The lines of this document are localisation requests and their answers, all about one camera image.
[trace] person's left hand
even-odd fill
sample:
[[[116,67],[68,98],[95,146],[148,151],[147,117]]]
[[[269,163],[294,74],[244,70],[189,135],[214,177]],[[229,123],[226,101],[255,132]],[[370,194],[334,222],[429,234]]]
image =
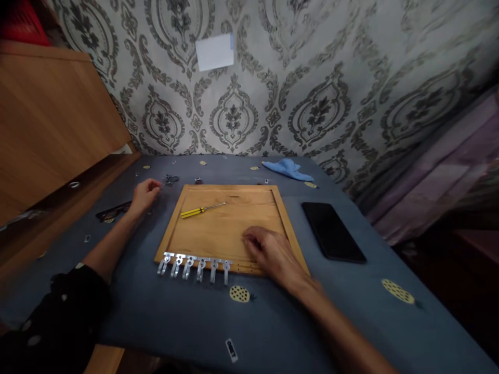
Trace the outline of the person's left hand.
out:
[[[135,217],[141,216],[151,206],[160,189],[161,183],[152,178],[139,183],[135,187],[134,199],[127,213]]]

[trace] smartphone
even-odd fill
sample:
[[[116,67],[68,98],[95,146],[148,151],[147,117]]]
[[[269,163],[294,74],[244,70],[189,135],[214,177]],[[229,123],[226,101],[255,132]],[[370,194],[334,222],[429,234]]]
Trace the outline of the smartphone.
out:
[[[301,204],[322,254],[330,260],[366,263],[367,259],[334,208],[325,203]]]

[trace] purple curtain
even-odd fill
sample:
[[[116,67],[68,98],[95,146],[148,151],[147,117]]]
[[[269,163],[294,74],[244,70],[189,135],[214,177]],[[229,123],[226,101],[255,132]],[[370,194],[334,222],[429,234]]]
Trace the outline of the purple curtain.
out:
[[[363,196],[379,196],[364,211],[390,245],[421,235],[461,199],[499,155],[497,89],[477,100],[457,121],[429,139],[405,172],[380,195],[378,183]]]

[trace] table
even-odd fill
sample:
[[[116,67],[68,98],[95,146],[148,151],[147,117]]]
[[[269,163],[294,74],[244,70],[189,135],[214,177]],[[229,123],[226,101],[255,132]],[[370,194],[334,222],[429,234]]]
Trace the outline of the table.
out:
[[[111,284],[114,308],[100,342],[190,361],[236,373],[330,373],[327,347],[305,310],[267,278],[229,275],[256,296],[249,303],[231,300],[222,273],[215,285],[207,271],[203,283],[158,277],[154,254],[184,184],[256,184],[269,179],[279,187],[298,242],[313,277],[328,297],[401,373],[499,373],[499,369],[442,304],[405,266],[357,210],[355,204],[312,160],[295,157],[301,172],[319,189],[264,168],[261,161],[280,157],[222,155],[144,156],[105,191],[102,198],[16,281],[15,292],[2,300],[0,317],[22,323],[43,295],[50,277],[71,270],[112,227],[95,214],[131,200],[135,185],[166,174],[180,181],[164,187],[154,212],[145,215],[129,241]],[[260,166],[259,170],[250,170]],[[359,265],[325,259],[300,204],[333,205],[367,257]],[[90,241],[84,243],[87,235]],[[409,291],[424,309],[387,292],[387,278]],[[239,360],[232,363],[225,341],[232,339]]]

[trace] microfiber cloth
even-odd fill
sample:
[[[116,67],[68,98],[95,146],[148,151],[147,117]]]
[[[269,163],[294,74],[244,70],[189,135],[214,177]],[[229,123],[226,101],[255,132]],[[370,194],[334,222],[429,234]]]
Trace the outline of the microfiber cloth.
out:
[[[309,175],[300,173],[298,171],[300,166],[298,164],[295,164],[293,160],[289,158],[284,158],[278,163],[262,162],[262,165],[267,169],[278,172],[290,178],[303,180],[304,182],[313,182],[313,178]]]

